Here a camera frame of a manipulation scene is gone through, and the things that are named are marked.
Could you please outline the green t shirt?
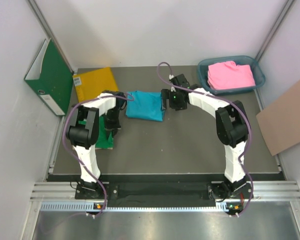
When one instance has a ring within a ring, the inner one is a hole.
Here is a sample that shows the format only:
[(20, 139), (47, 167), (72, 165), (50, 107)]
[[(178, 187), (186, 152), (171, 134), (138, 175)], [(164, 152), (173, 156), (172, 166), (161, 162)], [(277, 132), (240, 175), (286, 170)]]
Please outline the green t shirt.
[(95, 144), (97, 148), (113, 148), (114, 138), (111, 131), (105, 129), (105, 120), (103, 116), (99, 117), (99, 133)]

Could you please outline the teal t shirt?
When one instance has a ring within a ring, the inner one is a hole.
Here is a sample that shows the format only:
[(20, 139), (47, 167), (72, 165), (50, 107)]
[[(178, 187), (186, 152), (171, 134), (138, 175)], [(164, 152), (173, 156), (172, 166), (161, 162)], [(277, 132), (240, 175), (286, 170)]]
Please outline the teal t shirt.
[(162, 122), (165, 110), (160, 92), (128, 91), (126, 116), (128, 118)]

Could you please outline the yellow folder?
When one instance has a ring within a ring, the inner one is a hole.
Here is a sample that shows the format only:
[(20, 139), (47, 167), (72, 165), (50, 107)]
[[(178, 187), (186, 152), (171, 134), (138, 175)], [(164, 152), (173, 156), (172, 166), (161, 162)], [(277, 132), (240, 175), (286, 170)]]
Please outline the yellow folder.
[(79, 102), (94, 99), (103, 91), (119, 90), (110, 67), (75, 74), (72, 79)]

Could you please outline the beige cardboard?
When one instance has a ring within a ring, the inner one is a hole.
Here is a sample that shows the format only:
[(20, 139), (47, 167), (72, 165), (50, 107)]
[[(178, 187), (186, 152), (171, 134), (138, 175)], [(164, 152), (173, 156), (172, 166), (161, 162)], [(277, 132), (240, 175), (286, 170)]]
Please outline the beige cardboard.
[(95, 147), (95, 150), (113, 150), (113, 147), (106, 147), (106, 148), (103, 148), (103, 147)]

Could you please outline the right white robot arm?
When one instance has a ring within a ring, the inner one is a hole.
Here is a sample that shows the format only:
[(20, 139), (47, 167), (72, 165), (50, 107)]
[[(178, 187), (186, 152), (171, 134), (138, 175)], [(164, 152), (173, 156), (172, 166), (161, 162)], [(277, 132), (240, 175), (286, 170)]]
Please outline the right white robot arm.
[(192, 105), (214, 117), (216, 134), (225, 150), (225, 179), (216, 186), (210, 186), (209, 194), (217, 202), (235, 198), (246, 185), (243, 166), (249, 127), (245, 121), (247, 116), (243, 104), (216, 97), (197, 84), (190, 85), (184, 74), (170, 74), (169, 84), (169, 89), (161, 90), (164, 109), (169, 101), (169, 107), (176, 111), (185, 110), (188, 105)]

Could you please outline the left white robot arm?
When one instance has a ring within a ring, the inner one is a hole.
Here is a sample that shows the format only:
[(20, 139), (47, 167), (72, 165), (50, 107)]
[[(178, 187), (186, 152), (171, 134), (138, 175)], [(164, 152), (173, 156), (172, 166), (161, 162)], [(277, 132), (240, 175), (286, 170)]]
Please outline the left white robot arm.
[(73, 156), (80, 165), (81, 176), (76, 188), (80, 198), (96, 199), (105, 195), (96, 155), (100, 117), (104, 117), (105, 130), (115, 135), (121, 129), (119, 114), (127, 100), (123, 92), (105, 90), (96, 98), (75, 105), (66, 119), (62, 140), (70, 141), (75, 150)]

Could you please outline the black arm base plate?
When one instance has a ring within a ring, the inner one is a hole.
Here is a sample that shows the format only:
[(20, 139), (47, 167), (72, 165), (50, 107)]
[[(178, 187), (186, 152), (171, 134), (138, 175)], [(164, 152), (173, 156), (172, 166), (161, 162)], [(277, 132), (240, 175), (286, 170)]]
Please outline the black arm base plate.
[(227, 181), (216, 182), (110, 182), (104, 184), (105, 190), (98, 186), (91, 190), (83, 184), (76, 187), (76, 199), (101, 199), (106, 196), (108, 201), (127, 201), (144, 203), (146, 201), (173, 202), (185, 201), (221, 201), (226, 199), (248, 199), (252, 193), (250, 183), (232, 186)]

